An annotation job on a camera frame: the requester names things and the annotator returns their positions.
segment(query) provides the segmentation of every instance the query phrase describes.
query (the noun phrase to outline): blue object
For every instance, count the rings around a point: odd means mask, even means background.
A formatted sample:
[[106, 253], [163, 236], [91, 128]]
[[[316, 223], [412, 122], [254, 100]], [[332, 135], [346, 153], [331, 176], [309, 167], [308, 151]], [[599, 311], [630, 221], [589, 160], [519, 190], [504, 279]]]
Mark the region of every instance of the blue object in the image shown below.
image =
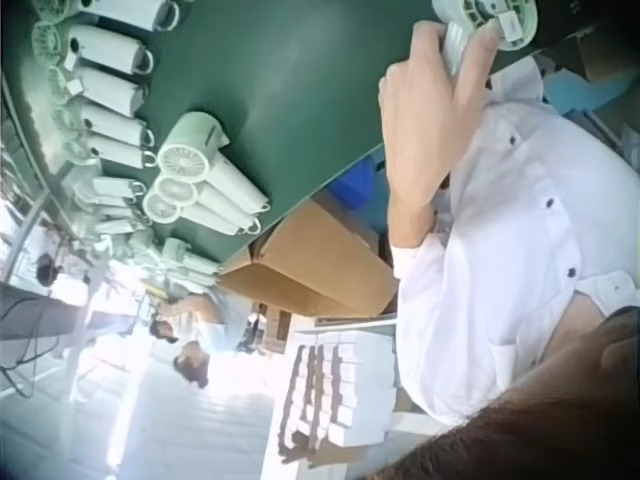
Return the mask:
[[365, 205], [373, 194], [375, 160], [367, 155], [327, 185], [327, 190], [349, 211]]

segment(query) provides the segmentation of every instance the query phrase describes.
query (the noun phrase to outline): hand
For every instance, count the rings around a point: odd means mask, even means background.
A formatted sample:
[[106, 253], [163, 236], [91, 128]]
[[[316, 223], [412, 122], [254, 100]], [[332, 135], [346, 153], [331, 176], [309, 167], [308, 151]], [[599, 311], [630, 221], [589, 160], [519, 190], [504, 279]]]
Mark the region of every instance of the hand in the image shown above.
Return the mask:
[[469, 148], [500, 43], [496, 24], [472, 36], [455, 85], [440, 53], [444, 26], [433, 22], [414, 26], [409, 59], [391, 65], [380, 80], [386, 170], [396, 208], [415, 214], [427, 208]]

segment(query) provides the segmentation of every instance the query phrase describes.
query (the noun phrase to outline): brown cardboard box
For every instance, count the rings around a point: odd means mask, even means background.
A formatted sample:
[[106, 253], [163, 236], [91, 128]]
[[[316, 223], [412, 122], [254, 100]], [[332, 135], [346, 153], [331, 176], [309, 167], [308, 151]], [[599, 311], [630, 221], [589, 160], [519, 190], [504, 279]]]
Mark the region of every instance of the brown cardboard box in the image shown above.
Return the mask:
[[309, 200], [225, 265], [219, 284], [307, 317], [371, 317], [397, 290], [367, 243]]
[[567, 38], [545, 50], [544, 55], [589, 82], [637, 66], [635, 53], [606, 26]]
[[291, 314], [275, 307], [267, 307], [267, 326], [262, 346], [272, 353], [284, 354], [291, 325]]

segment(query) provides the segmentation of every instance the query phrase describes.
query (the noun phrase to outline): black cable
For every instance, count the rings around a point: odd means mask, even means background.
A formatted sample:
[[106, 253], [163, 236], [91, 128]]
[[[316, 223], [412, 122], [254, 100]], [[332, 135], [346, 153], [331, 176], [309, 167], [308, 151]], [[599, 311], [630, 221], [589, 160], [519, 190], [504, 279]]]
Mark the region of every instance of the black cable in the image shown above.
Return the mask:
[[[62, 245], [64, 244], [64, 239], [62, 239], [60, 241], [60, 243], [58, 243], [58, 248], [56, 249], [56, 253], [55, 253], [55, 257], [53, 258], [53, 263], [55, 265], [55, 261], [58, 259], [58, 255], [60, 253], [60, 250], [62, 249]], [[51, 269], [49, 271], [49, 282], [51, 282], [51, 280], [53, 280], [53, 272], [55, 269]], [[14, 308], [18, 307], [19, 305], [22, 305], [26, 302], [32, 301], [39, 301], [39, 298], [22, 298], [18, 301], [16, 301], [13, 305], [11, 305], [3, 314], [2, 317], [0, 317], [0, 323], [6, 319], [9, 316], [9, 313], [11, 313], [13, 311]], [[13, 389], [16, 391], [16, 393], [18, 395], [20, 395], [22, 398], [29, 400], [30, 398], [33, 397], [33, 394], [35, 393], [35, 378], [36, 378], [36, 372], [37, 372], [37, 368], [38, 368], [38, 359], [44, 357], [45, 355], [53, 352], [56, 348], [58, 348], [58, 345], [60, 344], [60, 330], [57, 329], [57, 333], [56, 333], [56, 341], [53, 345], [53, 347], [45, 350], [44, 352], [40, 352], [38, 353], [38, 342], [40, 340], [40, 337], [37, 336], [38, 331], [40, 330], [40, 323], [42, 322], [42, 318], [44, 317], [44, 312], [45, 312], [45, 308], [46, 305], [42, 307], [42, 310], [40, 310], [40, 314], [38, 315], [38, 319], [34, 322], [34, 326], [31, 329], [31, 332], [29, 332], [29, 337], [27, 339], [27, 345], [24, 349], [24, 352], [22, 353], [22, 355], [18, 358], [18, 360], [16, 361], [15, 365], [13, 365], [12, 367], [5, 367], [4, 365], [0, 365], [0, 372], [2, 373], [2, 375], [7, 379], [7, 381], [9, 382], [9, 384], [13, 387]], [[34, 355], [31, 356], [30, 358], [26, 358], [27, 353], [29, 352], [29, 347], [31, 346], [31, 342], [33, 341], [33, 338], [35, 336], [36, 342], [35, 342], [35, 346], [34, 346]], [[18, 387], [18, 383], [11, 377], [11, 375], [9, 374], [9, 372], [16, 370], [18, 367], [22, 366], [22, 365], [28, 365], [29, 363], [33, 363], [33, 370], [31, 373], [31, 393], [27, 394], [25, 393], [20, 387]]]

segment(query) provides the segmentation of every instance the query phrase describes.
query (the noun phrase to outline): stack of white boxes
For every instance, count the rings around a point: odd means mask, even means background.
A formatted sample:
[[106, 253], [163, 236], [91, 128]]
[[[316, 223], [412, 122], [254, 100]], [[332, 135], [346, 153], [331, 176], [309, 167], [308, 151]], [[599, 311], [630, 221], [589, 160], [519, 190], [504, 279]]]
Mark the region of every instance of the stack of white boxes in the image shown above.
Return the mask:
[[303, 347], [285, 443], [296, 431], [313, 448], [323, 439], [340, 447], [383, 442], [397, 396], [393, 339], [358, 330], [297, 336]]

